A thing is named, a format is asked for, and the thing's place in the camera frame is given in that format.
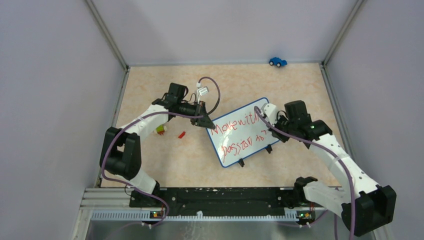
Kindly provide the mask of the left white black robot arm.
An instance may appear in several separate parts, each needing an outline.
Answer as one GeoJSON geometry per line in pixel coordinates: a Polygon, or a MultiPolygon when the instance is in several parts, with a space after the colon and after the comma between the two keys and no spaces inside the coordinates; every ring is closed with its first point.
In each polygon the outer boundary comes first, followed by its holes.
{"type": "Polygon", "coordinates": [[[216,128],[204,101],[184,100],[187,91],[186,86],[171,83],[163,97],[154,100],[132,122],[120,128],[110,127],[105,132],[99,166],[103,172],[116,176],[119,183],[141,190],[141,200],[149,207],[160,202],[161,194],[155,190],[158,182],[142,169],[142,141],[174,117],[188,118],[196,127],[216,128]]]}

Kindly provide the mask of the blue framed whiteboard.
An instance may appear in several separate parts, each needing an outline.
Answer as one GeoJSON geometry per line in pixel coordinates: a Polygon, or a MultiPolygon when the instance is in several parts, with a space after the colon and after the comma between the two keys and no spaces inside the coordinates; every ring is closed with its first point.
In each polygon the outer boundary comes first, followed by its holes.
{"type": "Polygon", "coordinates": [[[259,98],[214,119],[215,129],[206,130],[223,168],[237,164],[279,141],[254,111],[254,107],[261,108],[268,103],[266,97],[259,98]]]}

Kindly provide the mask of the red marker cap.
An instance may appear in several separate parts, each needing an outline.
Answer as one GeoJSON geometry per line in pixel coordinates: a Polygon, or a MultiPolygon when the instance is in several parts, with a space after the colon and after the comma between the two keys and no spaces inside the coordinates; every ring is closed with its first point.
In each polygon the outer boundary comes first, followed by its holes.
{"type": "Polygon", "coordinates": [[[179,139],[182,139],[184,136],[185,136],[185,134],[186,134],[186,132],[185,131],[183,131],[179,136],[178,136],[178,138],[179,139]]]}

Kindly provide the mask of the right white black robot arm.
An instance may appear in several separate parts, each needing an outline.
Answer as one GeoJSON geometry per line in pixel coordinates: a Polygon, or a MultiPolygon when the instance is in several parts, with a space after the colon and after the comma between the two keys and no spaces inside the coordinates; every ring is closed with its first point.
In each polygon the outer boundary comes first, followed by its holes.
{"type": "Polygon", "coordinates": [[[357,237],[391,223],[397,199],[395,190],[368,176],[343,149],[331,128],[323,120],[312,120],[304,101],[286,103],[284,108],[280,110],[271,103],[262,107],[272,136],[283,143],[289,139],[302,142],[322,160],[342,187],[338,191],[314,177],[298,177],[294,202],[299,206],[310,202],[322,205],[340,217],[357,237]]]}

